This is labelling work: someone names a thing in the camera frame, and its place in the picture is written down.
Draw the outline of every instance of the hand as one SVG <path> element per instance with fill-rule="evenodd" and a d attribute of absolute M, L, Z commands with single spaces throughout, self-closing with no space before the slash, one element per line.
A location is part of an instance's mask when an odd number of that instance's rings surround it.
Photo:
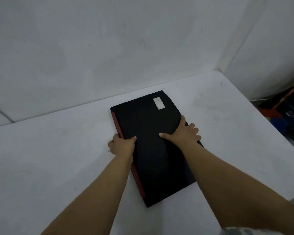
<path fill-rule="evenodd" d="M 182 146 L 190 142 L 197 143 L 197 141 L 201 139 L 201 137 L 197 135 L 198 131 L 199 129 L 195 128 L 195 124 L 193 123 L 189 126 L 185 126 L 185 117 L 182 115 L 180 124 L 173 134 L 160 133 L 159 136 L 171 141 L 181 149 Z"/>
<path fill-rule="evenodd" d="M 133 155 L 135 147 L 136 136 L 131 139 L 119 138 L 116 133 L 112 140 L 108 142 L 110 152 L 115 155 Z"/>

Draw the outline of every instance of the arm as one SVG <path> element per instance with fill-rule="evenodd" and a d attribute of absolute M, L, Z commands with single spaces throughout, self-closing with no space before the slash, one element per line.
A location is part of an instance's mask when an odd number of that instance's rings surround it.
<path fill-rule="evenodd" d="M 201 139 L 194 124 L 180 125 L 169 135 L 183 152 L 185 159 L 215 214 L 220 226 L 270 229 L 294 234 L 294 206 L 269 187 L 224 162 L 197 141 Z"/>
<path fill-rule="evenodd" d="M 136 137 L 114 135 L 108 143 L 116 156 L 69 206 L 43 231 L 47 234 L 109 234 L 133 162 Z"/>

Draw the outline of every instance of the sticker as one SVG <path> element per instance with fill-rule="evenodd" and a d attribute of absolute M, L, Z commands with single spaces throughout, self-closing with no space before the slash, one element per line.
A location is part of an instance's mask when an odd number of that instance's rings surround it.
<path fill-rule="evenodd" d="M 154 98 L 154 102 L 156 103 L 158 110 L 165 108 L 165 105 L 162 103 L 160 97 Z"/>

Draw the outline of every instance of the forearm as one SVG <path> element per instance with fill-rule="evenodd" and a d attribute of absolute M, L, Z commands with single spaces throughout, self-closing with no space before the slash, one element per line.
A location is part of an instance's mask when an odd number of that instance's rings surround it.
<path fill-rule="evenodd" d="M 133 157 L 117 155 L 42 233 L 109 234 Z"/>
<path fill-rule="evenodd" d="M 221 227 L 294 231 L 294 207 L 283 197 L 196 143 L 181 150 Z"/>

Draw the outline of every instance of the laptop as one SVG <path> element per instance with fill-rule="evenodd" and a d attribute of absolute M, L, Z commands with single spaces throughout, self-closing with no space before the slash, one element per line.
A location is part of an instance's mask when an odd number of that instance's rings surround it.
<path fill-rule="evenodd" d="M 110 110 L 119 137 L 137 137 L 132 173 L 147 207 L 195 182 L 181 150 L 159 137 L 160 132 L 173 134 L 181 117 L 164 91 L 113 106 Z"/>

